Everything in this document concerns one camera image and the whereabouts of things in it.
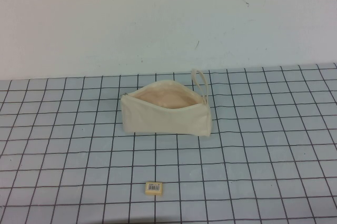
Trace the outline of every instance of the white wall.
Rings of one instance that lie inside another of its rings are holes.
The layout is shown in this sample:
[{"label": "white wall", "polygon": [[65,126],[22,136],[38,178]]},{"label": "white wall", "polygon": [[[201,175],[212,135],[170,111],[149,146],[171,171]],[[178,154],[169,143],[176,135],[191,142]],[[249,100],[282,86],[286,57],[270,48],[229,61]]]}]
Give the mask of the white wall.
[{"label": "white wall", "polygon": [[337,0],[0,0],[0,79],[330,62],[336,43]]}]

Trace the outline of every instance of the table surface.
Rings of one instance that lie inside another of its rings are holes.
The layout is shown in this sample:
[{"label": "table surface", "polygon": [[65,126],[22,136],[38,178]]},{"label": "table surface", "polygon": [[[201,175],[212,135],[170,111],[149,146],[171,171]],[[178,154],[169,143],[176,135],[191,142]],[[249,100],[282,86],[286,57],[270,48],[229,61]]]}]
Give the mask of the table surface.
[{"label": "table surface", "polygon": [[204,73],[209,138],[122,128],[121,94],[189,73],[0,81],[1,223],[337,223],[336,64]]}]

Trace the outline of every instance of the barcode sticker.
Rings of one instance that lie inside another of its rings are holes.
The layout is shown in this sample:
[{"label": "barcode sticker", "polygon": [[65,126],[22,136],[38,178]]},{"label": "barcode sticker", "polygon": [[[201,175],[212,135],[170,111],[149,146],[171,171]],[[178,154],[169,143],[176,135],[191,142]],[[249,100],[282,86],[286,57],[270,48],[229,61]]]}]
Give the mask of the barcode sticker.
[{"label": "barcode sticker", "polygon": [[149,183],[147,186],[148,191],[160,191],[160,184]]},{"label": "barcode sticker", "polygon": [[145,185],[146,195],[161,196],[163,194],[163,183],[160,182],[146,182]]}]

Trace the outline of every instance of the small label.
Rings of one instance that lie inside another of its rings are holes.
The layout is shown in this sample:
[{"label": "small label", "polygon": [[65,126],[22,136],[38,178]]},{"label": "small label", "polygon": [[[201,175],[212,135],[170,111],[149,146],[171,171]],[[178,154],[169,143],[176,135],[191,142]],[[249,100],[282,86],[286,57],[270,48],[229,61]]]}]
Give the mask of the small label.
[{"label": "small label", "polygon": [[148,191],[160,191],[160,184],[149,183],[147,186]]}]

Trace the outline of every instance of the small yellow box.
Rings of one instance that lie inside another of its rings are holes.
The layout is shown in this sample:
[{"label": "small yellow box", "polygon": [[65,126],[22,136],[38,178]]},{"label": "small yellow box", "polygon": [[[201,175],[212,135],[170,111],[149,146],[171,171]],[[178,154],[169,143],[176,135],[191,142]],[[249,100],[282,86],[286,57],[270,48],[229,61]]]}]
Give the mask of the small yellow box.
[{"label": "small yellow box", "polygon": [[163,194],[163,183],[146,182],[145,194],[161,196]]}]

